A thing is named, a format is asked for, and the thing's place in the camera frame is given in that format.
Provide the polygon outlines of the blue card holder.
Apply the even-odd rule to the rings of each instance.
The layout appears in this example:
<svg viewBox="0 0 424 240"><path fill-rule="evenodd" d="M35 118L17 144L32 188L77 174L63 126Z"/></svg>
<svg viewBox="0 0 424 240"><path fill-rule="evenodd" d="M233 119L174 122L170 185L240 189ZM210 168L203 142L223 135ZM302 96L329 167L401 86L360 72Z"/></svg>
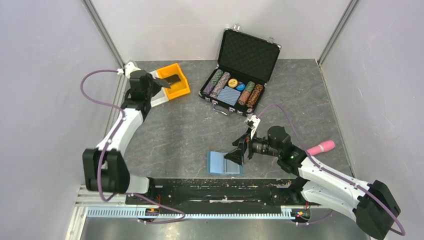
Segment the blue card holder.
<svg viewBox="0 0 424 240"><path fill-rule="evenodd" d="M206 159L206 173L216 176L240 176L242 166L224 158L224 153L209 151Z"/></svg>

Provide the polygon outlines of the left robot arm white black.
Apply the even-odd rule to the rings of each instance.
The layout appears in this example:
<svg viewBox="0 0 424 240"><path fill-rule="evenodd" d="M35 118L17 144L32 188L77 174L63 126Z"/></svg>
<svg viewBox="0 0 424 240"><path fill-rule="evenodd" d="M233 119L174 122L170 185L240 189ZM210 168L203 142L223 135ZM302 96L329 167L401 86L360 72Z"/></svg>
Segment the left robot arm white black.
<svg viewBox="0 0 424 240"><path fill-rule="evenodd" d="M99 73L93 71L80 83L80 90L89 101L118 110L118 119L103 140L94 148L87 148L82 153L84 181L86 188L97 192L105 202L116 194L138 194L145 204L153 203L157 190L152 187L153 179L147 176L131 174L124 160L124 154L136 130L143 124L152 108L151 101L156 95L170 88L171 84L159 77L157 71L147 72L117 69L115 73L125 75L130 88L125 94L122 105L99 101L88 96L84 90L88 77Z"/></svg>

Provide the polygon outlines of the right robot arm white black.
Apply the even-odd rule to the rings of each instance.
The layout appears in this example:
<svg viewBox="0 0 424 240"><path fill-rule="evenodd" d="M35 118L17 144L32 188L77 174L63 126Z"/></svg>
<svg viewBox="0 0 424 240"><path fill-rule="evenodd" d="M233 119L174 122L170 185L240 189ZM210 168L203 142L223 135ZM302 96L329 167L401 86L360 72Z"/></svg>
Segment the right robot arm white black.
<svg viewBox="0 0 424 240"><path fill-rule="evenodd" d="M325 165L294 145L282 126L270 127L263 138L248 129L233 146L224 158L238 165L243 164L245 153L249 159L254 154L276 157L283 171L297 177L296 185L288 191L295 204L307 201L332 209L352 219L376 240L385 239L390 231L395 231L393 225L400 224L401 209L385 183L369 183Z"/></svg>

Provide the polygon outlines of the blue playing card deck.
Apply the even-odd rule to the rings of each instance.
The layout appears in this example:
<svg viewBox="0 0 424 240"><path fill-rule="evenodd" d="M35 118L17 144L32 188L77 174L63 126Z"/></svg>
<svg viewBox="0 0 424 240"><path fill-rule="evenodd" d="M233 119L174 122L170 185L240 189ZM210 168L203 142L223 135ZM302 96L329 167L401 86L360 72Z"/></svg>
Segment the blue playing card deck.
<svg viewBox="0 0 424 240"><path fill-rule="evenodd" d="M218 94L216 99L230 106L234 106L240 98L240 95L240 91L229 86L225 86Z"/></svg>

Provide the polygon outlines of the yellow plastic bin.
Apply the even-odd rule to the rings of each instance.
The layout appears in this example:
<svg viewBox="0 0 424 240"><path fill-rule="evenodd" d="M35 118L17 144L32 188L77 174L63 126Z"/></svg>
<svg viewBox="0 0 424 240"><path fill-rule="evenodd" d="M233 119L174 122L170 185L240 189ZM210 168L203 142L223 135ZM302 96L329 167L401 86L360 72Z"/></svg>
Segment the yellow plastic bin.
<svg viewBox="0 0 424 240"><path fill-rule="evenodd" d="M188 80L178 63L159 68L156 70L156 73L160 79L166 79L168 77L177 79L175 83L170 84L170 88L164 89L169 100L187 95L191 92Z"/></svg>

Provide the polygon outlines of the purple poker chip stack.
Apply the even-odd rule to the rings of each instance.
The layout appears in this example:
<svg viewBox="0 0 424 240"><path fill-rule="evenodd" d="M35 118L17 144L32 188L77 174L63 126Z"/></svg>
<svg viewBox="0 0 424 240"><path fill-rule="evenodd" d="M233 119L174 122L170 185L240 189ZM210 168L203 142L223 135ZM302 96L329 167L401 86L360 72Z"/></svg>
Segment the purple poker chip stack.
<svg viewBox="0 0 424 240"><path fill-rule="evenodd" d="M210 95L214 88L215 88L215 84L213 82L209 82L206 85L206 87L203 89L202 93L205 95Z"/></svg>

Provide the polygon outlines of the red poker chip stack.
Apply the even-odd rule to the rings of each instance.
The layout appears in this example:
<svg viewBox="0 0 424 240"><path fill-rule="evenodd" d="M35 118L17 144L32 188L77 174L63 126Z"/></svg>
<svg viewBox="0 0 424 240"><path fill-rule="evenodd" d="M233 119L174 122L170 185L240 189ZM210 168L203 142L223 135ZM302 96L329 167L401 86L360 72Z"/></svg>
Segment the red poker chip stack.
<svg viewBox="0 0 424 240"><path fill-rule="evenodd" d="M241 106L244 106L246 103L247 103L247 101L248 101L248 99L249 99L249 97L250 97L250 95L251 95L251 92L249 92L249 91L247 91L247 90L244 90L242 93L241 93L241 95L240 95L240 97L239 97L239 99L238 99L238 104L239 105L241 105Z"/></svg>

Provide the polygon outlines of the green poker chip stack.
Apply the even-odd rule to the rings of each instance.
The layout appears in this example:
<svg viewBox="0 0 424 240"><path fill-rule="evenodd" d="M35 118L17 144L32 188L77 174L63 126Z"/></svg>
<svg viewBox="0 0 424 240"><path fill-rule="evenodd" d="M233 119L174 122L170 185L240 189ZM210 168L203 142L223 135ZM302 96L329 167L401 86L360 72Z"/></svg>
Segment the green poker chip stack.
<svg viewBox="0 0 424 240"><path fill-rule="evenodd" d="M217 69L209 82L213 86L215 86L218 83L218 81L220 80L220 78L222 77L223 74L224 74L224 72L221 69Z"/></svg>

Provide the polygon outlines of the brown orange chip stack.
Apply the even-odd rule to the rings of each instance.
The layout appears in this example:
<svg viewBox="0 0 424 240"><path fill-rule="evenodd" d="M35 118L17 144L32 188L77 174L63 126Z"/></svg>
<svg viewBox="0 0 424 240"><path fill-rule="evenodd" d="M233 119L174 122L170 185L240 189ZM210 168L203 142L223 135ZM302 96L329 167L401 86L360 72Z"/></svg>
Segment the brown orange chip stack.
<svg viewBox="0 0 424 240"><path fill-rule="evenodd" d="M264 86L262 84L256 84L255 87L253 88L247 102L246 102L246 106L248 108L253 108L254 105L256 104L259 96L261 95L262 91L264 89Z"/></svg>

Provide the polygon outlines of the blue round chip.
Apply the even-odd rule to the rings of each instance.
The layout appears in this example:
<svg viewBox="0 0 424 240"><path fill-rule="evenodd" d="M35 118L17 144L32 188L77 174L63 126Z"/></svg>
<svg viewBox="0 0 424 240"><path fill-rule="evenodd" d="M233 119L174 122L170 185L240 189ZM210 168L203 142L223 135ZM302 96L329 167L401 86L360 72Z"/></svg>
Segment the blue round chip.
<svg viewBox="0 0 424 240"><path fill-rule="evenodd" d="M238 82L237 86L235 87L237 91L243 91L245 88L246 88L246 85L243 82Z"/></svg>

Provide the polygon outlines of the green red chip stack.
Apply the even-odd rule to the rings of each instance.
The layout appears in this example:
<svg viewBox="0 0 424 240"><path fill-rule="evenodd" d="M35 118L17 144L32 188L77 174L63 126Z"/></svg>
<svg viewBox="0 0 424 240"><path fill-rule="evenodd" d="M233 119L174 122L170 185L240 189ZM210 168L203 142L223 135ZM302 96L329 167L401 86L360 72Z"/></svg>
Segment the green red chip stack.
<svg viewBox="0 0 424 240"><path fill-rule="evenodd" d="M244 91L245 92L248 92L248 93L251 93L252 91L253 91L253 89L255 88L255 83L253 82L253 81L249 81L247 84L246 84L246 86L245 86L245 88L244 88Z"/></svg>

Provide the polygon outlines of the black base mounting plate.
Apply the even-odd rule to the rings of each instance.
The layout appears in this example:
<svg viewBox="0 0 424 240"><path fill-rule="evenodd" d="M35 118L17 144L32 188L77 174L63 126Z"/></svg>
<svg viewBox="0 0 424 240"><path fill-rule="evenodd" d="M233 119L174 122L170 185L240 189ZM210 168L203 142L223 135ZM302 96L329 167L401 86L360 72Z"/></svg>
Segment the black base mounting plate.
<svg viewBox="0 0 424 240"><path fill-rule="evenodd" d="M298 178L155 178L145 194L186 214L276 214L304 208Z"/></svg>

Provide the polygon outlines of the yellow dealer button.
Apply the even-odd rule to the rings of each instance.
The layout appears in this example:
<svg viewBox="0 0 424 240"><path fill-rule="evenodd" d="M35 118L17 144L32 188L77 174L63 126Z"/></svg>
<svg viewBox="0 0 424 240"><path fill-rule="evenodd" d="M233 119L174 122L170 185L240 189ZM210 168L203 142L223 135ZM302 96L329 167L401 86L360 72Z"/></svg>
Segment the yellow dealer button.
<svg viewBox="0 0 424 240"><path fill-rule="evenodd" d="M227 84L230 88L236 88L238 86L238 83L239 83L239 81L237 79L232 78L228 81Z"/></svg>

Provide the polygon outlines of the black poker chip case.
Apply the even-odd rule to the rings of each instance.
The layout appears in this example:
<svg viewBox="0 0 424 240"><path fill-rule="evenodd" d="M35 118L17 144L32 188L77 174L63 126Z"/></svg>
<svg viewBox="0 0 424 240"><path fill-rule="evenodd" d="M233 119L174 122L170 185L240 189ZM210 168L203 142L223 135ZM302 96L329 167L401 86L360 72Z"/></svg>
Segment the black poker chip case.
<svg viewBox="0 0 424 240"><path fill-rule="evenodd" d="M223 31L218 60L215 69L211 72L206 82L198 91L198 95L212 104L213 107L222 107L228 112L224 115L232 113L246 117L253 113L260 99L262 98L266 85L271 79L276 62L280 55L282 46L274 42L273 38L268 40L239 31L239 27L226 28ZM256 84L263 85L263 90L256 101L253 108L245 105L228 105L217 98L203 94L203 90L210 82L215 71L220 69L230 73L230 79L237 79L238 82L245 84L252 81Z"/></svg>

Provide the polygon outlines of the pink cylindrical tube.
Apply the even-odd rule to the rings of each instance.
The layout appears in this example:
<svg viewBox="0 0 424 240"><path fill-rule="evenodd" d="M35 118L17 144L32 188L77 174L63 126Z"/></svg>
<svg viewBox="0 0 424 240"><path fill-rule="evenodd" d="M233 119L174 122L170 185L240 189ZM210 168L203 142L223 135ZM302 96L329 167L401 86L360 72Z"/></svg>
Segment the pink cylindrical tube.
<svg viewBox="0 0 424 240"><path fill-rule="evenodd" d="M335 148L335 142L332 140L326 140L321 142L320 144L313 146L311 148L309 148L307 150L307 152L311 155L311 156L315 156L317 154L321 154L321 153L326 153L329 152L331 150L333 150Z"/></svg>

